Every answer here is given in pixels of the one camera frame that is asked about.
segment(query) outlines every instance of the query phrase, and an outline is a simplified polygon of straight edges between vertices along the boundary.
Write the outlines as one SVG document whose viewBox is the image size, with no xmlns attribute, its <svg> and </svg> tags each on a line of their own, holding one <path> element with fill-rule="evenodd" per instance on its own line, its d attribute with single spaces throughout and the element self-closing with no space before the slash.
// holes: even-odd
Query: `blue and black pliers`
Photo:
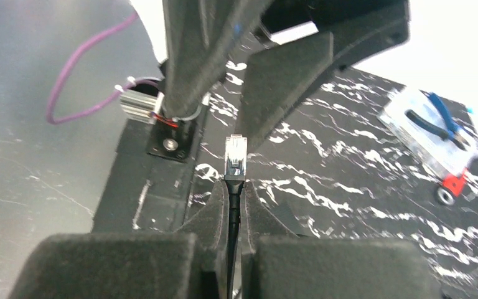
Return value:
<svg viewBox="0 0 478 299">
<path fill-rule="evenodd" d="M 413 110 L 406 111 L 406 116 L 416 125 L 421 127 L 422 129 L 439 136 L 442 140 L 450 140 L 452 141 L 458 148 L 462 149 L 463 151 L 466 150 L 465 146 L 470 146 L 470 144 L 464 139 L 463 136 L 460 135 L 461 126 L 459 126 L 453 119 L 450 114 L 450 111 L 443 103 L 441 98 L 435 93 L 430 93 L 428 95 L 428 100 L 435 106 L 439 114 L 444 120 L 444 124 L 446 124 L 446 129 L 440 128 L 429 121 L 421 118 L 417 113 Z"/>
</svg>

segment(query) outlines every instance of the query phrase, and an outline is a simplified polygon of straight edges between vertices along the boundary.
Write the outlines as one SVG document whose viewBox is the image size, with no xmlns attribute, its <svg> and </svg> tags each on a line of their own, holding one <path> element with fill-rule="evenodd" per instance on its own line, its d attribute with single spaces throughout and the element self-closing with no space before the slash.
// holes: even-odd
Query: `red plastic object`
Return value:
<svg viewBox="0 0 478 299">
<path fill-rule="evenodd" d="M 466 170 L 467 169 L 463 170 L 460 176 L 454 176 L 453 174 L 450 174 L 443 180 L 441 186 L 450 190 L 454 196 L 461 195 L 462 189 L 466 184 L 466 178 L 464 176 L 466 174 Z"/>
</svg>

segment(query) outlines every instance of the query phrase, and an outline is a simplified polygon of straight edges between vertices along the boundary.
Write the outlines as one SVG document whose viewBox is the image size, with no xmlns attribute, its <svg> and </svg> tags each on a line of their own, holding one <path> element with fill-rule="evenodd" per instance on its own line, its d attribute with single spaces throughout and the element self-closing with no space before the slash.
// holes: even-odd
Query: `red tool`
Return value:
<svg viewBox="0 0 478 299">
<path fill-rule="evenodd" d="M 450 174 L 444 178 L 441 185 L 437 188 L 437 200 L 439 203 L 445 206 L 451 206 L 455 203 L 466 184 L 466 171 L 467 169 L 465 168 L 459 176 Z"/>
</svg>

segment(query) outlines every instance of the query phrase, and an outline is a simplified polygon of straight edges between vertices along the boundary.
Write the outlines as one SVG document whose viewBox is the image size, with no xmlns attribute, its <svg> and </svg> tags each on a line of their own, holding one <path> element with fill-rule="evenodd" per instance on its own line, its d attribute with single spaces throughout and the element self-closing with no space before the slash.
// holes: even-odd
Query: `white wall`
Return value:
<svg viewBox="0 0 478 299">
<path fill-rule="evenodd" d="M 131 2 L 164 60 L 162 0 Z M 355 67 L 465 103 L 478 130 L 478 0 L 412 0 L 410 8 L 410 41 Z"/>
</svg>

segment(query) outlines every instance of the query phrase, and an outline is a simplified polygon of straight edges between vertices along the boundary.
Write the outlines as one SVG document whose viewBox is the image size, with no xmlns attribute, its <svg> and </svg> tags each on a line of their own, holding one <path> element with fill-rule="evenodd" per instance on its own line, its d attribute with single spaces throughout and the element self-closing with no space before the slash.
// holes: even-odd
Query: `table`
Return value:
<svg viewBox="0 0 478 299">
<path fill-rule="evenodd" d="M 76 45 L 129 12 L 123 1 L 0 0 L 0 298 L 44 237 L 90 230 L 124 115 L 112 105 L 54 127 L 43 119 L 45 99 Z M 144 36 L 135 25 L 93 49 L 70 79 L 58 112 L 93 105 L 127 75 L 158 75 Z M 228 64 L 227 83 L 213 97 L 191 213 L 204 204 L 222 171 L 246 53 L 258 47 L 245 41 L 241 55 Z M 450 295 L 478 296 L 478 161 L 467 198 L 438 206 L 431 175 L 375 116 L 388 92 L 400 88 L 348 70 L 252 154 L 248 175 L 269 207 L 290 206 L 305 233 L 413 239 Z M 464 107 L 451 110 L 467 120 Z"/>
</svg>

